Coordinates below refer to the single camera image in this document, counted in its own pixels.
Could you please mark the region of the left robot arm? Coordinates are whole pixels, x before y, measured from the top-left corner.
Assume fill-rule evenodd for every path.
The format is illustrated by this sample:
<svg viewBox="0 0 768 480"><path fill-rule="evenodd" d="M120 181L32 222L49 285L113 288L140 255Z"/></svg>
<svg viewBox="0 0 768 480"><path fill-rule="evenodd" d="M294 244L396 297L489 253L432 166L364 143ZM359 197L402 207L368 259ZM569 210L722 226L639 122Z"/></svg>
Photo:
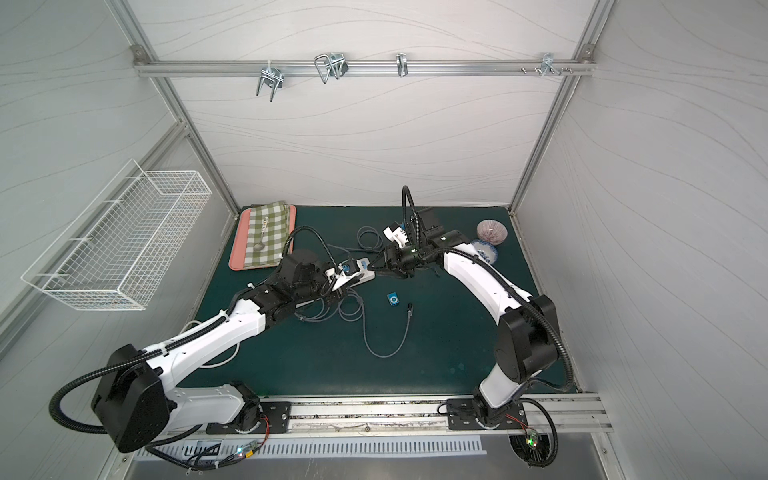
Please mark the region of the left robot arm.
<svg viewBox="0 0 768 480"><path fill-rule="evenodd" d="M374 279L368 262L321 262L304 249L284 252L264 280L234 294L229 305L207 321L165 341L138 350L127 344L114 351L105 367L61 387L48 406L59 425L80 433L106 434L122 453L149 445L169 430L205 423L231 423L255 410L258 398L243 383L182 389L180 383L232 346L264 333L297 308L321 300L341 302L348 290ZM76 388L95 381L91 401L96 425L66 415L62 401Z"/></svg>

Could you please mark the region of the white colourful power strip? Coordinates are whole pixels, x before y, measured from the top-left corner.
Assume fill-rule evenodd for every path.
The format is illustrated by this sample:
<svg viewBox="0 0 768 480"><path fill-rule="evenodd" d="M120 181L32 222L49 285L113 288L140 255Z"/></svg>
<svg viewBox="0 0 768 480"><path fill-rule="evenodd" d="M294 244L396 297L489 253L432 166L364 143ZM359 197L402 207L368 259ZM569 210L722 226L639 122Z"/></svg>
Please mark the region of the white colourful power strip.
<svg viewBox="0 0 768 480"><path fill-rule="evenodd" d="M368 269L369 259L363 257L360 259L348 259L341 264L341 277L361 277L360 283L365 283L375 279L375 273Z"/></svg>

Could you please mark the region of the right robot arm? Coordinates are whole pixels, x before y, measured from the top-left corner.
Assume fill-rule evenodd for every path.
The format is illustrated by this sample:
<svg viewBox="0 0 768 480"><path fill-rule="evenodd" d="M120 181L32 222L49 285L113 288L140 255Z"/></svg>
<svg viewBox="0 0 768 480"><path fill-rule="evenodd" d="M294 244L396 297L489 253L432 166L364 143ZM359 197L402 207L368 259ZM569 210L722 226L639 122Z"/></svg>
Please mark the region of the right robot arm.
<svg viewBox="0 0 768 480"><path fill-rule="evenodd" d="M468 238L447 231L427 209L419 211L408 186L401 189L401 222L383 231L382 269L409 278L438 265L486 308L497 326L495 365L478 386L479 403L499 409L533 384L568 393L575 386L571 356L559 333L554 302L534 297L486 262Z"/></svg>

